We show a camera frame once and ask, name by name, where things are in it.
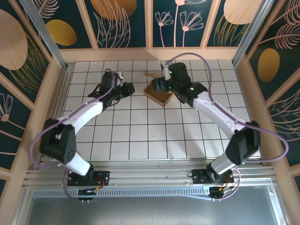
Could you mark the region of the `brown cardboard paper box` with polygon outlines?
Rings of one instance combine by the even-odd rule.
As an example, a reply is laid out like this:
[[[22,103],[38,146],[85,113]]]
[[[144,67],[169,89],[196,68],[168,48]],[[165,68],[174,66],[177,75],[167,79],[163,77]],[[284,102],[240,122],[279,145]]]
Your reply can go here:
[[[148,78],[161,78],[162,75],[159,73],[149,73],[146,71],[142,71],[145,76]],[[157,103],[158,105],[165,107],[171,99],[174,97],[174,94],[172,92],[157,92],[153,89],[152,84],[149,83],[149,85],[144,89],[144,95],[152,100],[153,102]]]

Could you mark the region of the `grey metal sheet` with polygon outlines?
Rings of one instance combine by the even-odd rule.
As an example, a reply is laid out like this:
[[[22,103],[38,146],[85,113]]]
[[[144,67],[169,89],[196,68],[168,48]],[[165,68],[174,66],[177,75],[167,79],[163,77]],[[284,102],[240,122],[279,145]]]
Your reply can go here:
[[[63,189],[28,189],[15,225],[292,225],[271,184],[212,201],[184,196],[107,197],[79,203]]]

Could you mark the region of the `aluminium side rail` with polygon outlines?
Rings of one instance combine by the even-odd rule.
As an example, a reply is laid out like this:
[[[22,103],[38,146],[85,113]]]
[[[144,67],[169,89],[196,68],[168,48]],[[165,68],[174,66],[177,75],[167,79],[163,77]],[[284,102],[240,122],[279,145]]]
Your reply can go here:
[[[54,93],[54,99],[50,105],[49,112],[47,113],[48,118],[59,118],[64,110],[64,103],[67,98],[68,88],[71,82],[72,73],[75,67],[75,63],[67,64],[67,69],[64,74],[61,75],[58,87]]]

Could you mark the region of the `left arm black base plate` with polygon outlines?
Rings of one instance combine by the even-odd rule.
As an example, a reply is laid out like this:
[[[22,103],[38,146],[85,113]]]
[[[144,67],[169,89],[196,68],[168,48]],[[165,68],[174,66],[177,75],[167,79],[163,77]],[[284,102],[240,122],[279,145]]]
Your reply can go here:
[[[94,171],[88,173],[86,176],[71,173],[68,175],[67,185],[69,187],[108,186],[109,180],[109,171]]]

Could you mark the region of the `aluminium corner post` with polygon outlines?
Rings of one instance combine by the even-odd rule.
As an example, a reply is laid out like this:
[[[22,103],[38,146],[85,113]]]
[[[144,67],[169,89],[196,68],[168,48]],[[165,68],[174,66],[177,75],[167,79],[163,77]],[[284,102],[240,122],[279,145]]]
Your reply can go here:
[[[254,39],[255,34],[261,27],[266,15],[270,11],[274,0],[262,0],[260,3],[252,21],[248,25],[246,32],[244,33],[241,42],[238,45],[237,51],[232,58],[233,68],[236,69],[248,49],[251,41]]]
[[[60,50],[46,27],[44,19],[50,19],[59,9],[58,0],[19,0],[23,9],[38,30],[41,38],[44,40],[47,48],[56,59],[59,67],[66,70]]]

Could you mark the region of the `aluminium mounting rail frame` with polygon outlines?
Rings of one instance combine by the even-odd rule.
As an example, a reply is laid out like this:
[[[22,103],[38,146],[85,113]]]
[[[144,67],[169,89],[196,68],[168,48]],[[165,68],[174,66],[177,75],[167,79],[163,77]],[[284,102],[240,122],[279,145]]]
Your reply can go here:
[[[93,161],[96,171],[109,171],[110,188],[136,187],[183,187],[193,184],[189,172],[204,169],[211,159],[154,159]],[[239,166],[241,185],[277,184],[272,166],[245,164]],[[59,188],[62,186],[64,169],[53,167],[28,170],[23,188]]]

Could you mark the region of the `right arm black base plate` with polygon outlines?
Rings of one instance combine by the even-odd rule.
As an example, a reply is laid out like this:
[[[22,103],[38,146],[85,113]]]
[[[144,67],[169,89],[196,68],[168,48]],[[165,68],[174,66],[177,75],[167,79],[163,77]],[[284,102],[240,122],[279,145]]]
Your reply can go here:
[[[223,185],[227,183],[234,183],[232,170],[227,170],[223,174],[207,173],[206,169],[194,169],[192,172],[192,179],[194,184],[218,184]]]

